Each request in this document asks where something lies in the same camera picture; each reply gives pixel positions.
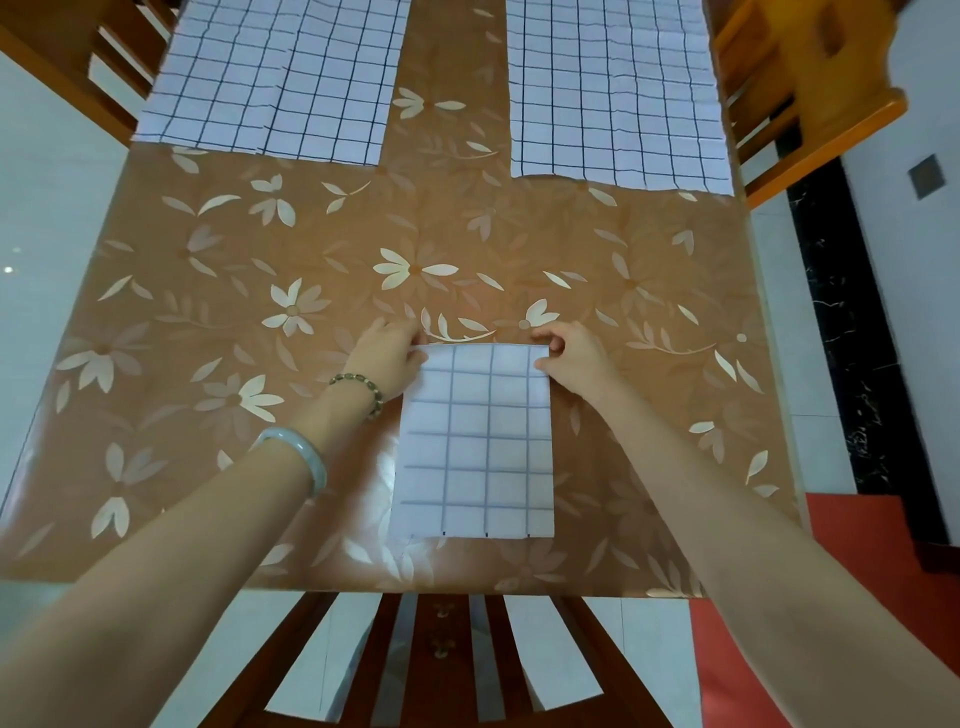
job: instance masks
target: forearm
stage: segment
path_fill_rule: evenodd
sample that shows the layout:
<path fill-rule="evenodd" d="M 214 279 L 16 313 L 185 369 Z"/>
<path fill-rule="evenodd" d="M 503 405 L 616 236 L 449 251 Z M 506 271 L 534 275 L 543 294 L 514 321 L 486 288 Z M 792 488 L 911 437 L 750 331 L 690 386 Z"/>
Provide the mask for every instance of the forearm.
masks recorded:
<path fill-rule="evenodd" d="M 369 398 L 330 388 L 292 425 L 328 456 Z M 114 549 L 7 656 L 0 724 L 149 725 L 312 485 L 268 440 Z"/>
<path fill-rule="evenodd" d="M 960 681 L 795 523 L 628 387 L 597 409 L 794 725 L 960 724 Z"/>

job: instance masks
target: black marble wall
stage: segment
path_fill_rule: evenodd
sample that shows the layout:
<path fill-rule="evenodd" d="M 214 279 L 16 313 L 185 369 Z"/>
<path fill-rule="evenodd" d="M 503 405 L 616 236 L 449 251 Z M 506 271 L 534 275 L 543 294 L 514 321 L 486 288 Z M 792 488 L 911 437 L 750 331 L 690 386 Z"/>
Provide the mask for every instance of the black marble wall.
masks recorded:
<path fill-rule="evenodd" d="M 778 142 L 785 157 L 794 132 Z M 859 493 L 897 495 L 917 541 L 948 543 L 843 163 L 787 190 Z"/>

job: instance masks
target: right hand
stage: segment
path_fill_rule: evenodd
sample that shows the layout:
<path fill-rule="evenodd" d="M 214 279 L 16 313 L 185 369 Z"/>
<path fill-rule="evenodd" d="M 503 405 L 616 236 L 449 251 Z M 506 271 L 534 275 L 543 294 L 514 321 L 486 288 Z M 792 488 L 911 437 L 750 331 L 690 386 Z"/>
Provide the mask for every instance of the right hand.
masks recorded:
<path fill-rule="evenodd" d="M 560 352 L 560 356 L 538 359 L 534 366 L 590 404 L 595 406 L 603 392 L 620 380 L 600 340 L 579 321 L 554 321 L 531 334 L 535 338 L 551 336 L 550 351 Z"/>

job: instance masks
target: table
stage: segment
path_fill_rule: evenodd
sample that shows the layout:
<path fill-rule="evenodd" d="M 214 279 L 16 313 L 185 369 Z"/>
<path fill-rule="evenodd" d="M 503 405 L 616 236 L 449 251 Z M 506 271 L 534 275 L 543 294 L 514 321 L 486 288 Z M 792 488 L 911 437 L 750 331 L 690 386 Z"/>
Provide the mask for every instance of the table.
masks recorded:
<path fill-rule="evenodd" d="M 377 316 L 433 341 L 581 320 L 663 417 L 799 518 L 742 189 L 511 179 L 502 5 L 478 3 L 493 18 L 414 4 L 397 86 L 423 109 L 392 108 L 375 169 L 133 145 L 0 513 L 3 575 L 76 579 L 247 449 L 266 423 L 244 403 L 280 395 L 261 412 L 289 419 Z M 384 290 L 373 266 L 397 256 L 409 276 Z M 261 323 L 283 315 L 313 334 Z M 555 539 L 388 543 L 394 402 L 251 585 L 702 595 L 598 415 L 551 396 Z"/>

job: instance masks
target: chair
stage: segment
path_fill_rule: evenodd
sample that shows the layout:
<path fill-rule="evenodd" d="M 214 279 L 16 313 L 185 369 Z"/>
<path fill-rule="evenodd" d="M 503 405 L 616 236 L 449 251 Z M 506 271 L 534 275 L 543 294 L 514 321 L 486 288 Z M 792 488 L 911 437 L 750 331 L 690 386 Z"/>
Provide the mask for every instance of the chair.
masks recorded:
<path fill-rule="evenodd" d="M 740 162 L 796 127 L 803 137 L 747 185 L 751 208 L 906 113 L 886 69 L 896 29 L 889 0 L 742 0 L 732 8 L 714 47 Z"/>
<path fill-rule="evenodd" d="M 383 595 L 380 600 L 339 723 L 307 720 L 266 710 L 267 703 L 336 597 L 331 593 L 308 593 L 301 597 L 212 708 L 200 728 L 369 726 L 387 662 L 400 595 Z M 603 694 L 554 710 L 534 712 L 503 597 L 489 595 L 484 601 L 506 719 L 483 725 L 669 728 L 670 723 L 656 701 L 580 597 L 554 596 L 553 603 L 583 652 Z M 421 728 L 479 725 L 468 597 L 418 597 L 400 725 Z"/>
<path fill-rule="evenodd" d="M 177 17 L 163 0 L 144 0 L 144 6 L 168 33 L 173 31 Z M 126 145 L 136 120 L 89 79 L 91 58 L 99 58 L 146 98 L 166 45 L 133 0 L 6 0 L 0 4 L 0 51 Z"/>

